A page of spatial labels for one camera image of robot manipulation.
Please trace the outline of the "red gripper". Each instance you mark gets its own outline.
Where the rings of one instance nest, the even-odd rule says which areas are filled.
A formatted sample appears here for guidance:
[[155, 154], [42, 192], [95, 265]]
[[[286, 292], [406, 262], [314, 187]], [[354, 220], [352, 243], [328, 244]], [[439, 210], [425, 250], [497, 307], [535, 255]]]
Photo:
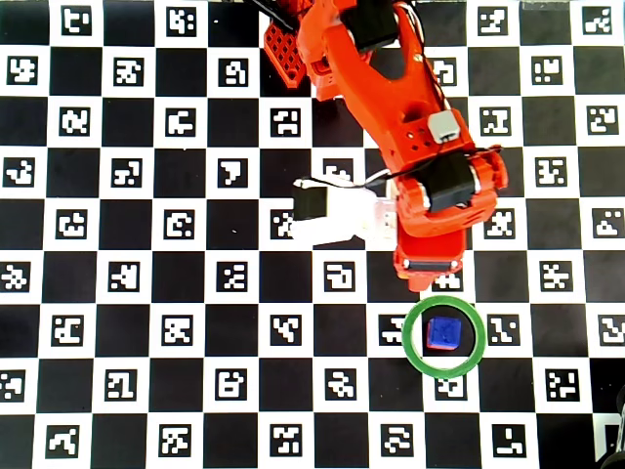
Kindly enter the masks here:
[[470, 184], [459, 201], [446, 194], [438, 203], [415, 178], [400, 178], [397, 189], [394, 264], [408, 290], [419, 293], [461, 267], [467, 229], [492, 215], [498, 190], [493, 182]]

